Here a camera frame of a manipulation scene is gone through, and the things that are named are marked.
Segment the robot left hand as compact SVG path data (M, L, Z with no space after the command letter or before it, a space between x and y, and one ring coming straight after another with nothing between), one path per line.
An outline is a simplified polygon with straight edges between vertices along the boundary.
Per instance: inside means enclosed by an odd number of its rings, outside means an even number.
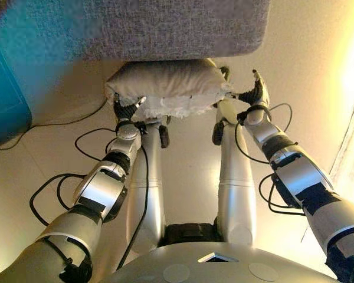
M113 96L113 110L118 121L130 121L137 109L146 101L147 97L143 96L137 102L128 106L121 105L120 94L115 93Z

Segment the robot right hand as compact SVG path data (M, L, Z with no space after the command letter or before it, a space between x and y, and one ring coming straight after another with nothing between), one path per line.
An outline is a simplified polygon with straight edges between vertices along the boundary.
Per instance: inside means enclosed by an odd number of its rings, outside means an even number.
M230 94L230 98L248 103L251 106L263 103L265 106L268 107L270 103L270 98L268 95L266 82L256 69L253 69L252 73L255 79L253 89L245 91L243 93L232 93Z

